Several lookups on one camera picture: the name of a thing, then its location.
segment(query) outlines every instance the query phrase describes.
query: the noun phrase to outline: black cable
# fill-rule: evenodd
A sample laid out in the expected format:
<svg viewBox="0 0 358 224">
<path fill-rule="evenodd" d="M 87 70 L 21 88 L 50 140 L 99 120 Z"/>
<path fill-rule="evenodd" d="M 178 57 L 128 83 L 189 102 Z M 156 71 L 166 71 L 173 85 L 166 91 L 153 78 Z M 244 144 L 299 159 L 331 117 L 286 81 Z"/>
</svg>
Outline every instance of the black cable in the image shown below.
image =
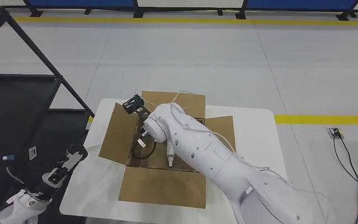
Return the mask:
<svg viewBox="0 0 358 224">
<path fill-rule="evenodd" d="M 338 157 L 337 150 L 336 150 L 336 141 L 335 141 L 335 140 L 336 140 L 336 136 L 333 136 L 333 147 L 335 148 L 335 153 L 336 153 L 336 156 L 337 156 L 338 161 L 339 161 L 340 164 L 342 165 L 343 169 L 345 169 L 345 171 L 346 171 L 356 182 L 358 182 L 358 178 L 355 179 L 355 178 L 352 176 L 352 174 L 351 174 L 350 172 L 348 172 L 348 170 L 346 169 L 346 167 L 343 165 L 343 163 L 341 162 L 340 158 Z M 347 152 L 348 152 L 349 160 L 350 160 L 350 162 L 351 162 L 351 155 L 350 155 L 350 153 L 349 153 L 348 150 L 347 150 Z"/>
<path fill-rule="evenodd" d="M 340 138 L 340 140 L 342 141 L 343 146 L 345 147 L 345 149 L 346 149 L 346 151 L 347 151 L 347 153 L 348 153 L 349 163 L 350 163 L 350 165 L 351 165 L 351 167 L 352 167 L 352 170 L 353 170 L 353 172 L 354 172 L 354 174 L 356 175 L 356 178 L 357 178 L 357 180 L 358 180 L 358 174 L 357 174 L 356 170 L 354 169 L 354 166 L 353 166 L 353 163 L 352 163 L 352 160 L 351 160 L 351 154 L 349 153 L 348 148 L 347 148 L 345 142 L 343 141 L 342 137 L 339 136 L 339 138 Z"/>
<path fill-rule="evenodd" d="M 154 141 L 152 151 L 148 155 L 143 156 L 143 157 L 135 155 L 134 150 L 137 147 L 137 145 L 138 145 L 138 141 L 133 145 L 133 153 L 132 153 L 132 155 L 133 155 L 134 158 L 137 158 L 138 160 L 144 160 L 144 159 L 148 158 L 149 156 L 151 156 L 153 154 L 154 150 L 156 150 L 157 142 Z"/>
</svg>

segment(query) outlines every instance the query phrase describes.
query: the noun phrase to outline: wire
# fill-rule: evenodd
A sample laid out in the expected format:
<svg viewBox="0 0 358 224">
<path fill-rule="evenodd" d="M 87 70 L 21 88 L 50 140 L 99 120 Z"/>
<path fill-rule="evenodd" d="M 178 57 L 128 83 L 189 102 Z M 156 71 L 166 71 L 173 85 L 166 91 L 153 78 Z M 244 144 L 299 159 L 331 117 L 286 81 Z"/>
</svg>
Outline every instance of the wire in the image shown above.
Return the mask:
<svg viewBox="0 0 358 224">
<path fill-rule="evenodd" d="M 152 102 L 149 102 L 148 100 L 146 100 L 146 99 L 143 98 L 143 97 L 140 97 L 140 98 L 142 98 L 142 100 L 144 100 L 145 102 L 147 102 L 147 103 L 149 103 L 149 104 L 152 104 L 153 106 L 158 106 L 158 105 L 156 105 L 156 104 L 154 104 L 154 103 L 152 103 Z"/>
<path fill-rule="evenodd" d="M 179 92 L 177 93 L 177 95 L 174 97 L 174 99 L 173 99 L 172 102 L 174 102 L 174 101 L 178 98 L 179 94 L 181 94 L 181 93 L 193 94 L 192 92 L 179 91 Z M 158 105 L 156 105 L 156 104 L 154 104 L 154 103 L 152 103 L 152 102 L 146 100 L 146 99 L 143 98 L 143 97 L 140 97 L 140 98 L 142 98 L 142 100 L 144 100 L 145 102 L 147 102 L 147 103 L 149 103 L 149 104 L 152 104 L 153 106 L 158 106 Z M 196 96 L 194 95 L 194 99 L 191 101 L 190 105 L 187 106 L 187 107 L 185 107 L 185 108 L 182 108 L 182 109 L 185 110 L 185 109 L 188 109 L 189 107 L 191 107 L 191 106 L 194 104 L 194 101 L 195 101 L 195 100 L 196 100 Z"/>
<path fill-rule="evenodd" d="M 326 221 L 326 222 L 328 222 L 328 216 L 329 216 L 329 214 L 330 214 L 330 212 L 331 212 L 331 208 L 332 208 L 332 203 L 331 203 L 331 200 L 325 195 L 325 194 L 323 194 L 323 193 L 320 193 L 320 192 L 311 192 L 311 191 L 309 191 L 309 190 L 303 190 L 303 189 L 299 189 L 299 188 L 294 188 L 295 190 L 298 190 L 299 192 L 306 192 L 306 193 L 311 193 L 311 194 L 315 194 L 315 195 L 321 195 L 321 196 L 323 196 L 323 197 L 325 197 L 327 200 L 328 200 L 328 203 L 329 203 L 329 208 L 328 208 L 328 211 L 327 211 L 327 213 L 326 213 L 326 215 L 324 215 L 324 220 Z"/>
<path fill-rule="evenodd" d="M 6 171 L 7 171 L 7 173 L 8 173 L 12 178 L 14 178 L 15 180 L 17 180 L 18 182 L 20 182 L 20 183 L 23 184 L 23 185 L 25 184 L 22 180 L 20 180 L 19 178 L 15 177 L 14 174 L 12 174 L 12 173 L 10 172 L 9 167 L 6 167 Z"/>
<path fill-rule="evenodd" d="M 346 151 L 347 151 L 348 158 L 349 158 L 349 163 L 350 163 L 350 165 L 351 165 L 351 167 L 352 167 L 352 170 L 353 170 L 353 172 L 354 172 L 354 174 L 355 174 L 355 176 L 356 176 L 356 178 L 357 178 L 357 180 L 358 180 L 357 172 L 356 172 L 356 170 L 354 169 L 354 166 L 353 166 L 353 163 L 352 163 L 351 154 L 349 153 L 348 148 L 346 147 L 346 144 L 345 144 L 345 142 L 343 141 L 342 137 L 340 137 L 340 140 L 341 140 L 341 142 L 343 143 L 343 146 L 345 147 L 345 149 L 346 149 Z"/>
<path fill-rule="evenodd" d="M 220 138 L 222 138 L 223 140 L 225 140 L 226 141 L 226 143 L 228 144 L 228 146 L 230 147 L 230 150 L 233 152 L 233 153 L 235 153 L 235 150 L 234 150 L 234 148 L 232 147 L 232 145 L 230 144 L 230 142 L 224 137 L 224 136 L 222 136 L 221 134 L 219 134 L 219 133 L 217 133 L 217 132 L 212 132 L 212 131 L 210 131 L 210 130 L 197 130 L 197 129 L 192 129 L 192 128 L 185 128 L 185 126 L 187 125 L 183 125 L 179 120 L 178 120 L 178 118 L 174 115 L 174 113 L 173 113 L 173 108 L 176 108 L 174 105 L 173 105 L 173 103 L 170 103 L 171 104 L 171 107 L 170 107 L 170 111 L 171 111 L 171 113 L 172 113 L 172 115 L 173 115 L 173 117 L 174 117 L 174 119 L 184 128 L 184 129 L 186 129 L 186 130 L 193 130 L 194 132 L 204 132 L 204 133 L 209 133 L 209 134 L 214 134 L 214 135 L 216 135 L 216 136 L 219 136 Z"/>
<path fill-rule="evenodd" d="M 285 184 L 287 184 L 287 185 L 289 184 L 289 182 L 288 182 L 285 178 L 283 178 L 280 174 L 274 172 L 274 171 L 271 170 L 270 168 L 268 168 L 268 169 L 263 169 L 263 170 L 259 170 L 259 171 L 261 171 L 261 172 L 263 172 L 263 171 L 271 172 L 271 173 L 275 174 L 278 178 L 280 178 Z"/>
<path fill-rule="evenodd" d="M 352 174 L 350 173 L 350 172 L 348 172 L 348 170 L 346 169 L 346 167 L 343 165 L 343 163 L 341 162 L 341 160 L 340 160 L 340 158 L 338 157 L 338 154 L 337 154 L 337 150 L 336 150 L 336 136 L 333 136 L 333 148 L 335 148 L 335 153 L 336 153 L 336 156 L 337 156 L 337 159 L 338 159 L 338 161 L 340 162 L 340 164 L 342 165 L 342 167 L 343 167 L 343 169 L 345 169 L 345 171 L 356 181 L 356 182 L 358 182 L 358 178 L 356 179 L 356 178 L 354 178 L 353 176 L 352 176 Z M 352 161 L 351 161 L 351 155 L 350 155 L 350 153 L 349 153 L 349 151 L 348 151 L 348 149 L 347 149 L 347 147 L 345 146 L 345 148 L 346 148 L 346 150 L 347 150 L 347 153 L 348 153 L 348 157 L 349 157 L 349 161 L 350 161 L 350 164 L 351 164 L 351 166 L 352 166 L 352 169 L 353 169 L 353 171 L 355 172 L 355 169 L 354 169 L 354 167 L 353 167 L 353 165 L 352 165 Z"/>
<path fill-rule="evenodd" d="M 137 158 L 138 160 L 144 160 L 144 159 L 148 158 L 149 156 L 151 156 L 153 154 L 153 152 L 156 150 L 157 142 L 154 141 L 152 151 L 148 155 L 143 156 L 143 157 L 135 155 L 134 149 L 137 147 L 137 145 L 138 145 L 138 141 L 133 145 L 133 153 L 132 153 L 132 155 L 133 155 L 134 158 Z"/>
<path fill-rule="evenodd" d="M 179 91 L 179 92 L 177 93 L 177 95 L 174 97 L 174 99 L 172 100 L 171 103 L 173 103 L 173 102 L 178 98 L 179 94 L 182 94 L 182 93 L 193 94 L 192 92 L 188 92 L 188 91 Z M 194 95 L 194 98 L 193 98 L 193 100 L 191 101 L 191 104 L 190 104 L 189 106 L 185 107 L 185 108 L 182 108 L 182 109 L 185 110 L 185 109 L 188 109 L 189 107 L 191 107 L 191 106 L 193 105 L 193 103 L 194 103 L 195 100 L 196 100 L 196 96 Z"/>
</svg>

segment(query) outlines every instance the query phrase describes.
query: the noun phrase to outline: white cable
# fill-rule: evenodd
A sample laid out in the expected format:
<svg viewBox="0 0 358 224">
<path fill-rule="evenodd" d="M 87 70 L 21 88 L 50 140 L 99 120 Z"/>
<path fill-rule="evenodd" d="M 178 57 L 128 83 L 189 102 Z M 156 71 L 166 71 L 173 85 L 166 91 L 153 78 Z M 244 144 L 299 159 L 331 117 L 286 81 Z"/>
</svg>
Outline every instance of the white cable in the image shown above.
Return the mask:
<svg viewBox="0 0 358 224">
<path fill-rule="evenodd" d="M 172 113 L 172 116 L 174 117 L 174 119 L 186 130 L 193 130 L 194 132 L 204 132 L 204 133 L 210 133 L 210 134 L 214 134 L 216 136 L 219 136 L 221 137 L 222 139 L 224 139 L 226 141 L 226 143 L 229 145 L 230 147 L 230 150 L 235 153 L 235 150 L 234 148 L 232 147 L 232 145 L 230 144 L 230 142 L 224 137 L 222 136 L 221 134 L 217 133 L 217 132 L 212 132 L 210 130 L 197 130 L 197 129 L 191 129 L 191 128 L 185 128 L 184 125 L 177 119 L 177 117 L 174 115 L 173 113 L 173 108 L 176 108 L 172 103 L 171 104 L 171 107 L 170 107 L 170 111 Z"/>
<path fill-rule="evenodd" d="M 171 103 L 173 103 L 173 102 L 178 98 L 179 94 L 182 94 L 182 93 L 193 94 L 192 92 L 188 92 L 188 91 L 179 91 L 179 92 L 177 93 L 177 95 L 174 97 L 174 99 L 172 100 Z M 194 95 L 194 99 L 191 101 L 191 104 L 190 104 L 189 106 L 185 107 L 185 108 L 182 108 L 182 109 L 185 110 L 185 109 L 188 109 L 189 107 L 191 107 L 191 106 L 193 105 L 193 103 L 194 103 L 195 100 L 196 100 L 196 96 Z"/>
<path fill-rule="evenodd" d="M 140 97 L 140 98 L 142 98 L 142 100 L 144 100 L 145 102 L 147 102 L 147 103 L 149 103 L 149 104 L 152 104 L 153 106 L 158 106 L 158 105 L 156 105 L 156 104 L 154 104 L 154 103 L 152 103 L 152 102 L 149 102 L 148 100 L 146 100 L 146 99 L 143 98 L 143 97 Z"/>
<path fill-rule="evenodd" d="M 250 166 L 250 167 L 252 167 L 252 168 L 255 168 L 255 169 L 259 169 L 259 170 L 269 170 L 270 169 L 270 167 L 269 166 L 263 166 L 263 167 L 260 167 L 260 166 L 254 166 L 254 165 L 251 165 L 251 164 L 249 164 L 248 162 L 246 162 L 243 158 L 242 158 L 242 162 L 245 164 L 245 165 L 248 165 L 248 166 Z"/>
<path fill-rule="evenodd" d="M 20 183 L 23 184 L 23 185 L 25 184 L 24 182 L 22 182 L 22 180 L 20 180 L 19 178 L 15 177 L 15 176 L 10 172 L 9 167 L 6 168 L 6 171 L 7 171 L 7 173 L 8 173 L 12 178 L 14 178 L 15 180 L 17 180 L 18 182 L 20 182 Z"/>
<path fill-rule="evenodd" d="M 271 173 L 275 174 L 278 178 L 280 178 L 280 180 L 282 180 L 285 184 L 289 185 L 289 182 L 288 182 L 285 178 L 283 178 L 280 174 L 274 172 L 274 171 L 271 170 L 270 168 L 268 168 L 268 169 L 263 169 L 263 170 L 260 170 L 260 171 L 261 171 L 261 172 L 263 172 L 263 171 L 271 172 Z"/>
<path fill-rule="evenodd" d="M 298 189 L 298 188 L 294 188 L 295 190 L 298 190 L 299 192 L 306 192 L 306 193 L 311 193 L 311 194 L 315 194 L 315 195 L 321 195 L 323 197 L 325 197 L 327 200 L 328 200 L 328 203 L 329 203 L 329 208 L 328 208 L 328 211 L 327 211 L 327 214 L 324 216 L 324 220 L 326 222 L 328 222 L 328 216 L 331 212 L 331 200 L 323 193 L 320 193 L 320 192 L 311 192 L 309 190 L 303 190 L 303 189 Z"/>
</svg>

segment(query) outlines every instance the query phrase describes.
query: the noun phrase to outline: box flap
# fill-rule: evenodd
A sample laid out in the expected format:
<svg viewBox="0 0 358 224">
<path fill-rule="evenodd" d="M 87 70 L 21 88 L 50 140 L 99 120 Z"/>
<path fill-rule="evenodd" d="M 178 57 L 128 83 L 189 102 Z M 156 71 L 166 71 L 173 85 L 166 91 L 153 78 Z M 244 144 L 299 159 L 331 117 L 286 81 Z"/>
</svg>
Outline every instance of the box flap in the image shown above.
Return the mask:
<svg viewBox="0 0 358 224">
<path fill-rule="evenodd" d="M 234 120 L 232 116 L 221 116 L 218 118 L 207 118 L 205 119 L 205 126 L 209 128 L 212 132 L 217 132 L 224 136 L 232 145 L 236 151 L 235 145 L 235 131 L 234 131 Z M 230 149 L 225 140 L 218 137 L 221 142 Z"/>
<path fill-rule="evenodd" d="M 138 116 L 116 103 L 99 156 L 126 165 Z"/>
<path fill-rule="evenodd" d="M 177 92 L 142 91 L 142 98 L 156 105 L 167 104 L 171 102 L 176 95 Z M 189 108 L 184 110 L 185 113 L 194 118 L 205 118 L 205 95 L 180 93 L 175 102 L 183 108 L 192 104 Z M 150 112 L 153 112 L 155 109 L 155 106 L 147 102 L 144 106 Z"/>
<path fill-rule="evenodd" d="M 205 180 L 197 172 L 127 167 L 118 200 L 205 208 Z"/>
</svg>

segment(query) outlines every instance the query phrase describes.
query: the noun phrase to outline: yellow floor line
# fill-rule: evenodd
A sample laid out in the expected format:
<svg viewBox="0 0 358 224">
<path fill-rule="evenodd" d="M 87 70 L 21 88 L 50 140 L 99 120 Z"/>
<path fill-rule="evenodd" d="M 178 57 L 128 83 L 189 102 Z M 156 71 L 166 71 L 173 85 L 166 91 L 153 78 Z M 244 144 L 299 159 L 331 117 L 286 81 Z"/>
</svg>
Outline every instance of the yellow floor line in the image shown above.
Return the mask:
<svg viewBox="0 0 358 224">
<path fill-rule="evenodd" d="M 15 17 L 17 22 L 91 22 L 91 23 L 194 23 L 194 24 L 274 24 L 358 26 L 358 21 L 314 20 L 236 20 L 235 18 L 75 18 L 75 17 Z"/>
<path fill-rule="evenodd" d="M 358 125 L 358 116 L 342 115 L 292 115 L 276 114 L 276 124 L 340 124 L 340 125 Z"/>
</svg>

